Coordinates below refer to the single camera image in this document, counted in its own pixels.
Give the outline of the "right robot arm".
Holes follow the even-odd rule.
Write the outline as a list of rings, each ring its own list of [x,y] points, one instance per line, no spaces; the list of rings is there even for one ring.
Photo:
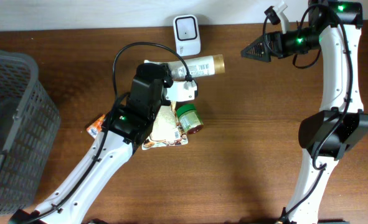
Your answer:
[[[285,9],[281,2],[265,11],[266,22],[281,25],[281,30],[264,32],[241,55],[269,62],[272,57],[296,58],[316,50],[323,60],[321,106],[300,124],[300,174],[295,192],[278,218],[278,223],[317,223],[334,168],[368,133],[357,66],[363,10],[359,2],[310,1],[296,29],[290,29]]]

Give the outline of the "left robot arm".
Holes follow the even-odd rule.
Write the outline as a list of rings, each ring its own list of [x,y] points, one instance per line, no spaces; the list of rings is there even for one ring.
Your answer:
[[[166,92],[173,84],[166,64],[143,63],[131,91],[119,96],[84,158],[32,213],[21,209],[10,223],[81,223],[114,173],[151,134]]]

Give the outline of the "green lidded jar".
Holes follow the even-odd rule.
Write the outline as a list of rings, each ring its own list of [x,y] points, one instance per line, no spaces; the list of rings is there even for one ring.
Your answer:
[[[194,134],[204,127],[203,121],[193,104],[181,106],[177,109],[176,114],[186,134]]]

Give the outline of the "orange snack packet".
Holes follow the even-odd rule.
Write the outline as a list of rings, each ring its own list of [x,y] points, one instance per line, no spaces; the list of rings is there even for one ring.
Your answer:
[[[86,128],[87,133],[92,137],[96,138],[99,132],[102,131],[102,124],[104,122],[105,115],[102,114],[99,118],[94,120],[94,122],[90,123],[90,125]]]

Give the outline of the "beige snack bag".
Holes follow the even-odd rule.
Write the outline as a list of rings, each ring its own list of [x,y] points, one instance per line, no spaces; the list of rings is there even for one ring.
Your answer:
[[[153,130],[141,148],[148,150],[156,147],[181,146],[188,142],[187,134],[176,114],[176,102],[172,101],[170,106],[160,108],[153,124]]]

